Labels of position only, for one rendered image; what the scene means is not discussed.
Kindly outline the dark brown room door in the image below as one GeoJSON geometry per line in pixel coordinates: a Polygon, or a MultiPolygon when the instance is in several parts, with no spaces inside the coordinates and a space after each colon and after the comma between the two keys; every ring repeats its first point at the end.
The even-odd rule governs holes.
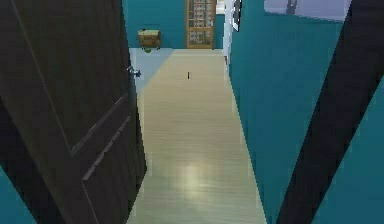
{"type": "Polygon", "coordinates": [[[37,224],[128,224],[146,173],[123,0],[0,0],[0,164],[37,224]]]}

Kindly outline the tall wooden glass cabinet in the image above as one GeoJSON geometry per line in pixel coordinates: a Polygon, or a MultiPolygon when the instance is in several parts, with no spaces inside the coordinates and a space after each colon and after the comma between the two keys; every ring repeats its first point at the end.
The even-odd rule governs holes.
{"type": "Polygon", "coordinates": [[[187,49],[214,48],[214,22],[217,0],[186,0],[187,49]]]}

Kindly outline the white room door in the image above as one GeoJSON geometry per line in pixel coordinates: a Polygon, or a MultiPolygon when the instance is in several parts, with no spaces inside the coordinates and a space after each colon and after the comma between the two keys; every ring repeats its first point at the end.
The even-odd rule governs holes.
{"type": "Polygon", "coordinates": [[[225,0],[224,4],[224,35],[223,35],[223,55],[226,64],[229,64],[231,38],[232,38],[232,17],[233,17],[233,0],[225,0]]]}

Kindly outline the dark brown door frame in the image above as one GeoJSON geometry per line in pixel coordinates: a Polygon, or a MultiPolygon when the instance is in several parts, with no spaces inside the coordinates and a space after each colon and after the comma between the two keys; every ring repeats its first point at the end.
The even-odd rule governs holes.
{"type": "Polygon", "coordinates": [[[384,76],[384,0],[352,0],[276,224],[311,224],[384,76]]]}

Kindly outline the dark framed wall picture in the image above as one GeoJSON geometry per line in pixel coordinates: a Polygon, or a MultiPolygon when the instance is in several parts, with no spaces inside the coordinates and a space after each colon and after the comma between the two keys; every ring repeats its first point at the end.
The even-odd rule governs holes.
{"type": "Polygon", "coordinates": [[[242,0],[234,0],[232,13],[232,26],[235,31],[239,31],[241,17],[242,0]]]}

